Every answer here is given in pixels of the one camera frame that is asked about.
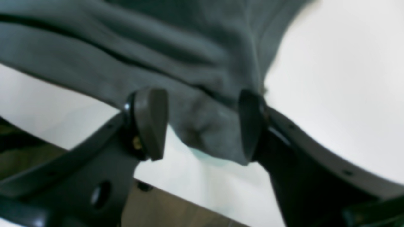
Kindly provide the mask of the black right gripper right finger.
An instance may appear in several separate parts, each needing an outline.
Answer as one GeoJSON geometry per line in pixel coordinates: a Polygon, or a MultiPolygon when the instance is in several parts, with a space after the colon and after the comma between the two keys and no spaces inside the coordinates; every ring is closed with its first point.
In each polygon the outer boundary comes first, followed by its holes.
{"type": "Polygon", "coordinates": [[[287,227],[402,227],[403,185],[320,145],[264,98],[238,99],[246,159],[269,174],[287,227]]]}

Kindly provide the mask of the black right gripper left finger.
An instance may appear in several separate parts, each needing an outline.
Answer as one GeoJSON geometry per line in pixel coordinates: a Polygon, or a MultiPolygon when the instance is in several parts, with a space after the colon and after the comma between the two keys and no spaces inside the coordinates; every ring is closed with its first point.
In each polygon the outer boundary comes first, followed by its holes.
{"type": "Polygon", "coordinates": [[[1,219],[23,227],[115,227],[141,161],[164,156],[165,89],[130,94],[121,112],[52,161],[1,181],[1,219]]]}

